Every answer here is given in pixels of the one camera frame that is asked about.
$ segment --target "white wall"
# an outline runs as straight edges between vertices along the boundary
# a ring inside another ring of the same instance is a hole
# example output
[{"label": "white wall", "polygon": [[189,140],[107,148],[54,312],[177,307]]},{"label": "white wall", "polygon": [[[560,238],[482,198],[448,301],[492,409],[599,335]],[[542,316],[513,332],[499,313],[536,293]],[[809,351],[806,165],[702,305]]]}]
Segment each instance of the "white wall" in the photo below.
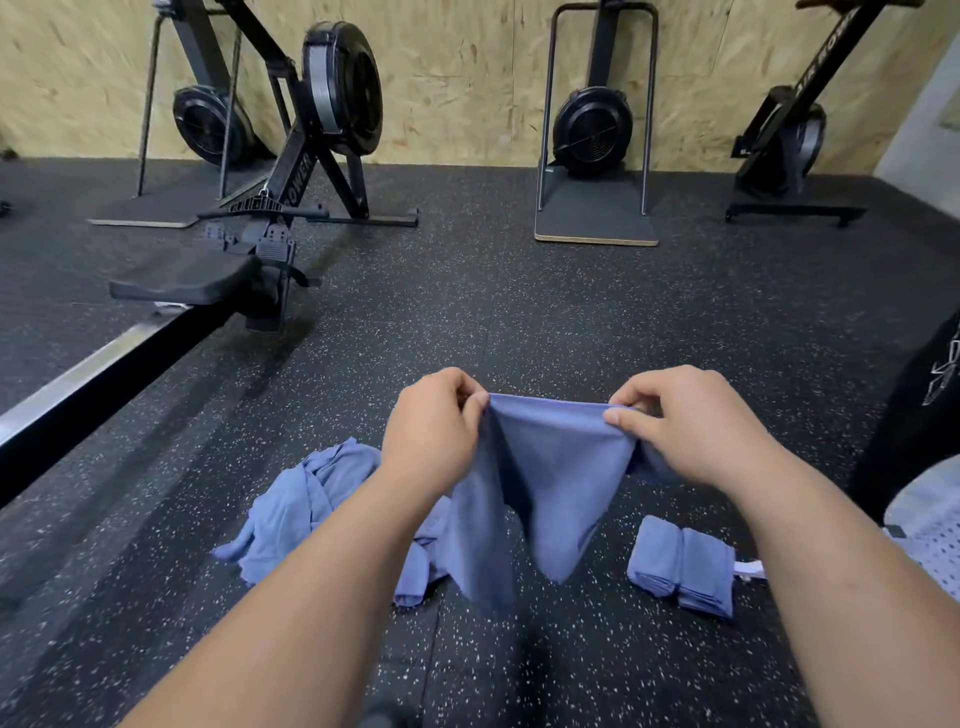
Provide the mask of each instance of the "white wall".
[{"label": "white wall", "polygon": [[960,86],[960,34],[876,166],[874,175],[960,218],[960,132],[939,125]]}]

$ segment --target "rowing machine seat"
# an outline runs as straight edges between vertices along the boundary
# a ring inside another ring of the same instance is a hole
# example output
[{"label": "rowing machine seat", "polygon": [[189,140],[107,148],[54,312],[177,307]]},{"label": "rowing machine seat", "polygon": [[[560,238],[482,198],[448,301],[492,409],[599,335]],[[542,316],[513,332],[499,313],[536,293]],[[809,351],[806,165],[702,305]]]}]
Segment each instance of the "rowing machine seat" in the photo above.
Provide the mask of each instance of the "rowing machine seat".
[{"label": "rowing machine seat", "polygon": [[263,267],[256,255],[206,247],[165,251],[110,282],[110,296],[133,301],[212,305],[249,284]]}]

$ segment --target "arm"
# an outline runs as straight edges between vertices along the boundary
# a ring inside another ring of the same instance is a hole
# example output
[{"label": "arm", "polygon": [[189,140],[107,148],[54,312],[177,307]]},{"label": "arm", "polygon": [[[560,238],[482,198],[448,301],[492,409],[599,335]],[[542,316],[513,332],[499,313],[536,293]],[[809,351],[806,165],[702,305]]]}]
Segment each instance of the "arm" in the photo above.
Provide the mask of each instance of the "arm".
[{"label": "arm", "polygon": [[124,719],[142,726],[355,722],[414,533],[467,473],[488,395],[459,369],[400,394],[380,468]]},{"label": "arm", "polygon": [[[716,372],[634,376],[607,422],[726,493],[750,526],[818,718],[948,726],[960,716],[960,604],[829,480],[782,447]],[[645,412],[659,405],[662,417]]]}]

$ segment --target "folded blue towel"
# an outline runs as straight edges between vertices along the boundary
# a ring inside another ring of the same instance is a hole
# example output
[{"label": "folded blue towel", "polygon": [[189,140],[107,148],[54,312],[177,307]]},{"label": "folded blue towel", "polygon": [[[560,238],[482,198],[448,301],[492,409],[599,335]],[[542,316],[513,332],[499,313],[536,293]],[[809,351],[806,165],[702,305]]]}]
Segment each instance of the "folded blue towel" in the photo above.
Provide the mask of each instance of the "folded blue towel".
[{"label": "folded blue towel", "polygon": [[684,538],[680,528],[656,516],[644,516],[627,564],[627,578],[653,596],[670,596],[680,583]]},{"label": "folded blue towel", "polygon": [[687,609],[732,618],[734,561],[732,546],[685,528],[677,603]]},{"label": "folded blue towel", "polygon": [[[213,556],[238,563],[240,576],[247,584],[262,581],[379,465],[380,450],[361,445],[352,437],[333,448],[311,453],[296,467],[278,475],[267,492],[253,501],[239,535],[214,548]],[[398,605],[420,604],[427,584],[445,575],[445,571],[432,567],[428,549],[432,551],[448,509],[449,498],[441,498],[417,531],[396,585]]]},{"label": "folded blue towel", "polygon": [[649,444],[604,422],[608,408],[491,395],[473,467],[453,490],[447,529],[435,544],[437,563],[487,617],[505,617],[515,599],[508,506],[534,565],[563,582],[625,473],[677,481]]}]

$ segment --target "stack of folded towels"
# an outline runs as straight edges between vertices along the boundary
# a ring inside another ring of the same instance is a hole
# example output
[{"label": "stack of folded towels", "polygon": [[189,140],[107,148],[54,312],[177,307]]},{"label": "stack of folded towels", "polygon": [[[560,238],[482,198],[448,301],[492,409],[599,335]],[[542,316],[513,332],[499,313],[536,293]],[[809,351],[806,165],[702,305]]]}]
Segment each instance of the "stack of folded towels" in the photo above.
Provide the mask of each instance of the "stack of folded towels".
[{"label": "stack of folded towels", "polygon": [[627,564],[627,577],[654,596],[677,592],[680,606],[730,619],[733,562],[733,547],[719,539],[645,516]]}]

